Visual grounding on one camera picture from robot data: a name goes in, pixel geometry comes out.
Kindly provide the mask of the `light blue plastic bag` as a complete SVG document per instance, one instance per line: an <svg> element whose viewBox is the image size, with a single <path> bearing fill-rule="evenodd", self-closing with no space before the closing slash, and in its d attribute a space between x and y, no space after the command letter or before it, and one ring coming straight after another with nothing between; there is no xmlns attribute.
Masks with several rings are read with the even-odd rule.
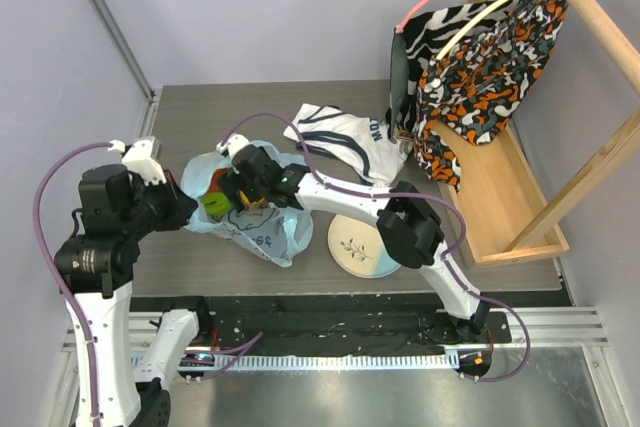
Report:
<svg viewBox="0 0 640 427"><path fill-rule="evenodd" d="M217 152L199 155L187 163L180 187L196 200L198 208L186 229L232 241L280 267L291 266L294 256L304 251L311 241L313 220L310 213L278 207L241 213L230 210L222 216L211 216L206 212L204 196L212 175L230 166L231 161Z"/></svg>

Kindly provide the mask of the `yellow fake banana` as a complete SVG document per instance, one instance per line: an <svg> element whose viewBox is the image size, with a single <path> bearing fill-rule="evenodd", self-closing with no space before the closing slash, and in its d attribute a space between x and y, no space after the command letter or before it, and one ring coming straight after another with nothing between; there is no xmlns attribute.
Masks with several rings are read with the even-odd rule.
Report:
<svg viewBox="0 0 640 427"><path fill-rule="evenodd" d="M248 211L258 211L269 207L269 202L264 197L249 197L243 191L239 192L239 199Z"/></svg>

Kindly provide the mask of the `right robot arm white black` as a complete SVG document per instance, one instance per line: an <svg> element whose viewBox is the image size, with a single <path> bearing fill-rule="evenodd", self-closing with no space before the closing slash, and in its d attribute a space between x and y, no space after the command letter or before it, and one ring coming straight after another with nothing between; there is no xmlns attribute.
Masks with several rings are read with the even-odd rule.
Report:
<svg viewBox="0 0 640 427"><path fill-rule="evenodd" d="M418 271L431 285L457 338L472 342L486 332L490 306L450 255L440 217L412 184L368 187L302 164L281 166L265 148L241 135L218 144L216 151L231 161L218 185L235 210L264 201L279 208L322 211L363 222L377 230L391 259Z"/></svg>

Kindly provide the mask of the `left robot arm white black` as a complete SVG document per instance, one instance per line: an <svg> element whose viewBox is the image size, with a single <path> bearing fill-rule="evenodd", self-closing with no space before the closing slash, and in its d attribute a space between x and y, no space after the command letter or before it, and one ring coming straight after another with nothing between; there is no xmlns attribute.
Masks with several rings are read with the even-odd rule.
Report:
<svg viewBox="0 0 640 427"><path fill-rule="evenodd" d="M129 311L139 243L153 232L177 231L197 208L170 172L151 184L123 165L85 172L78 185L82 226L62 245L55 266L87 320L77 334L95 359L78 355L79 426L165 426L171 413L169 383L186 348L205 344L214 321L198 296L178 297L161 315L142 362L131 362Z"/></svg>

